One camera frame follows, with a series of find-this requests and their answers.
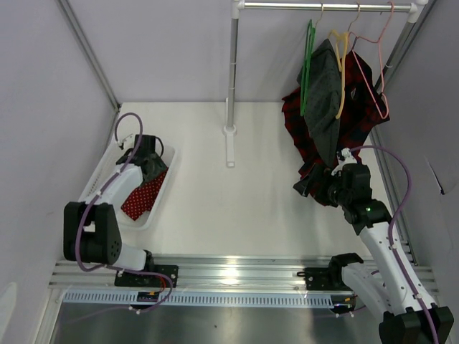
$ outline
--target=white tray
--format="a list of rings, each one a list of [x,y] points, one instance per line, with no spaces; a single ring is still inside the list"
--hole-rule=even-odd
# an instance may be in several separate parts
[[[100,159],[100,162],[95,168],[89,182],[86,184],[86,187],[80,196],[80,201],[88,197],[94,191],[97,191],[102,186],[102,183],[106,181],[107,178],[110,177],[110,174],[113,172],[116,161],[124,154],[124,151],[130,147],[133,147],[133,136],[126,140],[124,144],[124,150],[121,150],[118,145],[112,141],[112,143],[105,151],[103,157]],[[159,144],[156,145],[156,152],[158,154],[161,152],[161,146]],[[164,145],[164,154],[161,158],[169,167],[169,169],[166,173],[166,177],[164,178],[164,182],[161,185],[158,196],[156,197],[153,208],[151,211],[146,211],[143,213],[135,221],[124,214],[122,210],[119,210],[116,214],[116,219],[118,220],[118,227],[121,231],[143,231],[150,227],[164,191],[166,190],[167,183],[169,182],[169,177],[172,174],[176,164],[176,157],[176,149],[170,145]]]

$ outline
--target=hanger hook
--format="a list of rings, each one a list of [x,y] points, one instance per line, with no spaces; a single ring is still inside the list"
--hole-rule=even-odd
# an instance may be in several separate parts
[[[347,28],[347,32],[351,31],[352,24],[355,23],[357,20],[359,20],[359,17],[360,17],[360,2],[357,1],[356,4],[357,4],[357,11],[358,11],[357,17],[353,21],[351,21],[351,23],[349,24],[349,27]]]
[[[316,25],[314,25],[315,27],[317,27],[317,24],[320,22],[320,20],[322,20],[322,16],[323,16],[323,2],[321,2],[321,16],[319,17],[319,19],[317,19],[316,21]]]

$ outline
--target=yellow hanger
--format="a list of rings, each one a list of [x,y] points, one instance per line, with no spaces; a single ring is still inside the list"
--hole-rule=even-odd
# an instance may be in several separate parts
[[[343,32],[342,34],[339,34],[336,30],[331,30],[330,33],[328,34],[328,39],[330,39],[330,36],[334,35],[336,38],[335,42],[335,55],[336,55],[336,60],[338,61],[338,68],[339,71],[341,72],[341,104],[339,105],[339,110],[338,114],[335,116],[336,119],[339,119],[341,117],[341,113],[343,112],[343,107],[344,107],[344,98],[345,98],[345,92],[344,88],[346,86],[346,73],[345,73],[345,63],[346,63],[346,53],[347,53],[347,46],[349,43],[349,33],[348,32]],[[343,42],[344,43],[344,53],[343,57],[340,58],[339,56],[339,43]]]

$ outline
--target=gray wall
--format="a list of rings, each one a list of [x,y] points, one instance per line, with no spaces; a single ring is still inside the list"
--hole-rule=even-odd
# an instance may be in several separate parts
[[[412,172],[414,189],[406,213],[413,247],[419,261],[433,267],[442,296],[459,324],[457,13],[458,1],[437,1],[390,82],[391,120],[380,129],[384,145],[400,153]],[[393,169],[402,195],[406,177],[395,163]]]
[[[384,3],[365,1],[366,4],[381,2]],[[121,102],[226,98],[231,0],[71,0],[71,3]],[[295,80],[304,56],[306,24],[319,16],[318,11],[241,13],[237,100],[279,101],[298,86]],[[388,16],[361,13],[352,29],[376,39]],[[355,18],[356,13],[352,12],[324,13],[318,24],[316,45],[331,29],[347,30]],[[382,45],[386,58],[406,18],[406,14],[394,15]],[[357,52],[377,69],[377,48],[373,44],[360,42]]]
[[[0,4],[0,290],[19,294],[5,344],[29,343],[113,111],[53,0]]]

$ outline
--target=green hanger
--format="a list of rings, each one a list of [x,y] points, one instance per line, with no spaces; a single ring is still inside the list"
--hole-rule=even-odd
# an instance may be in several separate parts
[[[309,20],[308,29],[306,31],[306,43],[304,47],[303,72],[301,74],[300,114],[302,116],[305,115],[306,103],[308,101],[309,67],[311,66],[311,55],[313,54],[315,37],[316,37],[316,28],[313,27],[313,21]]]

